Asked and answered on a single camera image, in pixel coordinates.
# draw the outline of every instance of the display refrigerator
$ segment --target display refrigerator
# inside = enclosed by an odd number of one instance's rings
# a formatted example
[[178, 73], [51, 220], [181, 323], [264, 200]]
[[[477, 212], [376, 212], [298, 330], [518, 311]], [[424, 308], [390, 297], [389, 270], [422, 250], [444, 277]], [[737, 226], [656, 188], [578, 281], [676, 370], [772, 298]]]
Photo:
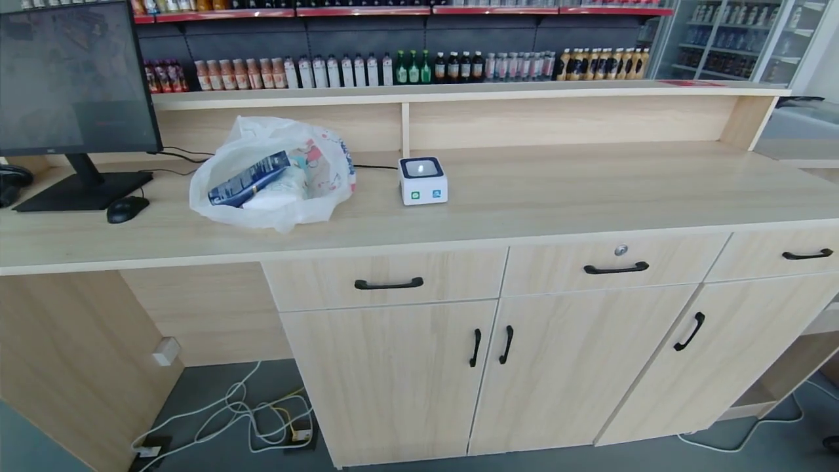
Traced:
[[655, 30], [650, 78], [778, 84], [803, 93], [839, 0], [683, 0]]

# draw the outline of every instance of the computer mouse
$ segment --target computer mouse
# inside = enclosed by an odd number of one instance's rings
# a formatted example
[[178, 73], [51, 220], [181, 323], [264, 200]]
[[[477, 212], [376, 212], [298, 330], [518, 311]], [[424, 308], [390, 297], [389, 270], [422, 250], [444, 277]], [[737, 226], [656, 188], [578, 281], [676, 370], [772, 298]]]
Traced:
[[107, 221], [110, 224], [125, 223], [136, 217], [148, 205], [149, 200], [143, 197], [120, 198], [107, 208]]

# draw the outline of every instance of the white plastic bag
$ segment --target white plastic bag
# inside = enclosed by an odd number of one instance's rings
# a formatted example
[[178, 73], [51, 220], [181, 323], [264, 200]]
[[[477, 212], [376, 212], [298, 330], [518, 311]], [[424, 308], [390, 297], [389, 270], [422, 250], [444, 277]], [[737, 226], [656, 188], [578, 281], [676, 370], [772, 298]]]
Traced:
[[[268, 155], [286, 151], [304, 165], [308, 198], [271, 210], [211, 205], [207, 192]], [[190, 182], [190, 208], [219, 223], [274, 228], [287, 233], [298, 223], [329, 220], [352, 195], [356, 172], [347, 146], [326, 128], [271, 117], [237, 117], [227, 141]]]

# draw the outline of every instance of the green bottle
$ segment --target green bottle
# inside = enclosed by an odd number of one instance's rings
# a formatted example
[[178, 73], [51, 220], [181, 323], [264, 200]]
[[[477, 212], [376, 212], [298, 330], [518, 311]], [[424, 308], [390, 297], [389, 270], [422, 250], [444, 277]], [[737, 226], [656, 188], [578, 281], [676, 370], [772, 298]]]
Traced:
[[411, 67], [408, 69], [408, 82], [420, 83], [420, 69], [417, 67], [417, 51], [411, 50]]
[[431, 67], [428, 65], [428, 50], [422, 50], [422, 70], [419, 72], [422, 83], [431, 83]]
[[396, 51], [396, 84], [405, 85], [408, 83], [408, 70], [405, 69], [405, 53], [402, 50]]

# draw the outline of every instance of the black drawer handle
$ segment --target black drawer handle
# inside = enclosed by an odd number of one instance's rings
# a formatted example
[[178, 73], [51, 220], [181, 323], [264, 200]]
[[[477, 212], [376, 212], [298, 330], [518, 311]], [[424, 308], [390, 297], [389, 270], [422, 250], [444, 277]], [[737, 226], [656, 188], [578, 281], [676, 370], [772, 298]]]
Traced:
[[477, 365], [477, 349], [481, 346], [481, 330], [475, 329], [475, 354], [472, 355], [472, 358], [469, 359], [469, 367], [475, 367]]
[[587, 274], [620, 274], [622, 272], [644, 272], [649, 269], [649, 264], [644, 261], [636, 262], [635, 267], [627, 267], [626, 269], [598, 269], [594, 265], [587, 265], [582, 268]]
[[513, 327], [507, 325], [507, 347], [504, 348], [504, 355], [498, 358], [498, 362], [501, 364], [507, 363], [507, 354], [510, 354], [510, 343], [513, 342]]
[[785, 252], [785, 253], [783, 253], [783, 254], [781, 254], [781, 255], [783, 255], [783, 256], [784, 256], [784, 259], [787, 259], [787, 260], [820, 259], [820, 258], [822, 258], [822, 257], [830, 257], [830, 256], [832, 256], [832, 255], [833, 255], [833, 251], [832, 251], [832, 250], [830, 250], [830, 249], [828, 249], [828, 248], [824, 248], [824, 249], [822, 249], [821, 251], [819, 251], [819, 254], [811, 254], [811, 255], [797, 255], [797, 254], [792, 254], [792, 253], [790, 253], [790, 252]]
[[407, 284], [395, 284], [391, 286], [372, 286], [367, 281], [358, 280], [356, 281], [356, 288], [358, 290], [386, 290], [388, 288], [416, 288], [422, 286], [422, 284], [422, 277], [414, 277]]
[[696, 336], [697, 333], [699, 333], [699, 328], [702, 328], [702, 324], [705, 322], [705, 315], [702, 314], [702, 312], [697, 312], [693, 318], [696, 320], [696, 328], [693, 328], [693, 333], [690, 334], [690, 337], [687, 339], [687, 341], [685, 341], [684, 344], [676, 343], [676, 345], [673, 346], [673, 349], [677, 351], [683, 350], [687, 347], [688, 344], [690, 344], [690, 341], [693, 341], [693, 337]]

